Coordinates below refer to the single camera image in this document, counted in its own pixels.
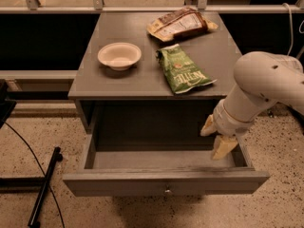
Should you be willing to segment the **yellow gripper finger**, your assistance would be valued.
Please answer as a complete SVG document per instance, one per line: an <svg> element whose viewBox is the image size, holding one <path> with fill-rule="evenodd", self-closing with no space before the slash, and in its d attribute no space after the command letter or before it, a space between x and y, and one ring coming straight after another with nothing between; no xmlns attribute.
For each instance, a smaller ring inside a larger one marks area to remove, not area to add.
<svg viewBox="0 0 304 228"><path fill-rule="evenodd" d="M225 158L237 145L238 139L235 136L217 135L214 141L212 159L221 160Z"/></svg>
<svg viewBox="0 0 304 228"><path fill-rule="evenodd" d="M217 131L214 123L213 115L209 115L203 125L202 129L200 130L200 134L202 137L209 136Z"/></svg>

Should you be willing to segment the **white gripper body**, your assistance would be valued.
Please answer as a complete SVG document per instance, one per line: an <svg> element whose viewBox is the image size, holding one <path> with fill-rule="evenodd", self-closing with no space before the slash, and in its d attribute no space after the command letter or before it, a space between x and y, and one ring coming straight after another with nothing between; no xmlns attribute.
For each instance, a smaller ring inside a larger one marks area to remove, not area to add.
<svg viewBox="0 0 304 228"><path fill-rule="evenodd" d="M236 120L224 108L224 101L220 100L213 111L214 126L217 132L224 136L242 136L254 122Z"/></svg>

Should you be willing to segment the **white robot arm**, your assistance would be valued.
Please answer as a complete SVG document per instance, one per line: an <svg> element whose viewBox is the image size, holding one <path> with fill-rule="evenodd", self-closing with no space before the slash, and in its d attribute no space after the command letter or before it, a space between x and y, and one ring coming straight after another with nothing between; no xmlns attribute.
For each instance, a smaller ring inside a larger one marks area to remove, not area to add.
<svg viewBox="0 0 304 228"><path fill-rule="evenodd" d="M304 71L292 56L262 51L241 56L234 67L236 84L225 99L218 102L200 131L202 136L213 133L212 158L228 155L254 124L262 111L277 103L304 114Z"/></svg>

